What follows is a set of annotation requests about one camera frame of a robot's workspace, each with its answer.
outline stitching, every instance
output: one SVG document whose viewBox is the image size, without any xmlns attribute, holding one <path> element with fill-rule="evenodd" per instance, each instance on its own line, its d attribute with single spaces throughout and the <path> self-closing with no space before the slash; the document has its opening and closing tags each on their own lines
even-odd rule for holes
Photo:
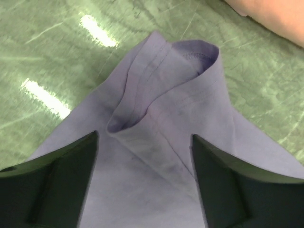
<svg viewBox="0 0 304 228">
<path fill-rule="evenodd" d="M 212 83 L 211 85 L 209 85 L 209 86 L 212 87 L 212 86 L 213 86 L 214 84 L 216 84 L 216 83 L 217 83 L 217 81 L 213 82 L 213 83 Z M 191 97 L 194 97 L 194 96 L 201 95 L 201 94 L 204 93 L 204 92 L 205 92 L 205 91 L 201 91 L 201 92 L 199 92 L 199 93 L 195 93 L 195 94 L 189 95 L 189 96 L 185 97 L 184 99 L 179 100 L 179 102 L 178 102 L 177 104 L 171 104 L 170 106 L 168 106 L 167 109 L 165 109 L 165 110 L 163 110 L 161 113 L 159 113 L 159 115 L 157 116 L 156 120 L 158 121 L 160 115 L 163 114 L 164 112 L 166 112 L 167 110 L 170 110 L 173 106 L 180 105 L 180 104 L 182 104 L 184 101 L 186 101 L 187 99 L 189 99 L 189 98 L 191 98 Z M 209 95 L 211 95 L 212 92 L 213 92 L 213 91 L 211 90 L 208 94 L 206 94 L 206 95 L 205 95 L 204 97 L 202 97 L 202 98 L 208 97 Z"/>
<path fill-rule="evenodd" d="M 189 56 L 189 57 L 202 57 L 204 59 L 208 59 L 210 61 L 214 62 L 214 58 L 211 58 L 203 53 L 200 52 L 193 52 L 193 53 L 187 53 L 187 54 L 183 54 L 184 57 Z"/>
<path fill-rule="evenodd" d="M 160 52 L 165 48 L 165 46 L 166 46 L 167 44 L 168 44 L 168 42 L 166 42 L 166 43 L 163 45 L 163 47 L 161 48 Z M 166 57 L 168 56 L 168 54 L 170 53 L 171 49 L 172 49 L 172 46 L 171 46 L 170 49 L 168 50 L 167 54 L 163 57 L 163 59 L 161 60 L 161 62 L 157 65 L 157 67 L 150 73 L 150 75 L 149 75 L 148 78 L 146 79 L 146 82 L 143 84 L 143 87 L 145 87 L 145 85 L 148 83 L 148 81 L 149 81 L 151 75 L 152 75 L 152 74 L 158 69 L 158 67 L 163 63 L 163 61 L 165 60 L 165 58 L 166 58 Z M 154 58 L 154 60 L 149 64 L 149 66 L 156 60 L 156 58 L 157 58 L 158 56 L 159 56 L 159 55 L 157 55 L 157 56 Z M 137 104 L 137 102 L 138 102 L 138 94 L 139 94 L 138 85 L 140 84 L 140 82 L 141 82 L 142 79 L 143 79 L 143 77 L 140 78 L 140 80 L 139 80 L 139 82 L 138 82 L 138 84 L 137 84 L 137 87 L 136 87 L 136 95 L 135 95 L 135 104 L 134 104 L 134 106 L 133 106 L 133 110 L 132 110 L 131 114 L 130 114 L 129 117 L 128 117 L 128 121 L 130 120 L 130 117 L 132 117 L 132 115 L 133 115 L 133 113 L 134 113 L 134 111 L 135 111 L 136 104 Z"/>
<path fill-rule="evenodd" d="M 207 98 L 207 97 L 209 97 L 209 96 L 211 96 L 212 95 L 212 93 L 209 93 L 209 94 L 207 94 L 205 97 L 202 97 L 202 99 L 205 99 L 205 98 Z M 186 104 L 184 104 L 183 106 L 179 106 L 179 108 L 184 108 L 184 107 L 187 107 L 187 106 L 189 106 L 189 105 L 191 105 L 191 104 L 195 104 L 195 103 L 201 103 L 201 102 L 203 102 L 204 100 L 202 100 L 202 101 L 191 101 L 191 102 L 189 102 L 189 103 L 186 103 Z M 169 113 L 163 118 L 163 120 L 157 125 L 157 126 L 159 126 L 159 125 L 161 125 L 164 121 L 165 121 L 165 119 L 172 113 L 172 112 L 174 112 L 174 110 L 170 110 L 169 111 Z M 157 117 L 157 119 L 156 120 L 154 120 L 155 122 L 158 122 L 158 120 L 159 120 L 159 118 L 160 118 L 160 115 Z"/>
</svg>

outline folded cloth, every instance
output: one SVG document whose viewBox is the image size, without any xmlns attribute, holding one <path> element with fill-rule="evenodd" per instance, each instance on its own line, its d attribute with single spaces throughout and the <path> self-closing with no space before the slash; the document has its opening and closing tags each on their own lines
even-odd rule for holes
<svg viewBox="0 0 304 228">
<path fill-rule="evenodd" d="M 81 228 L 207 227 L 192 134 L 260 168 L 304 178 L 299 161 L 231 106 L 219 49 L 202 40 L 170 43 L 153 32 L 30 159 L 94 130 L 99 154 Z"/>
</svg>

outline lavender fabric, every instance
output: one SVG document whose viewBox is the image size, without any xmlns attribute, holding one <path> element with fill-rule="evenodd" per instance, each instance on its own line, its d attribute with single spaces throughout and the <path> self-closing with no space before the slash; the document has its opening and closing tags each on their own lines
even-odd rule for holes
<svg viewBox="0 0 304 228">
<path fill-rule="evenodd" d="M 29 158 L 97 130 L 99 153 L 81 228 L 203 228 L 191 134 L 260 168 L 304 167 L 229 100 L 218 47 L 152 33 Z"/>
</svg>

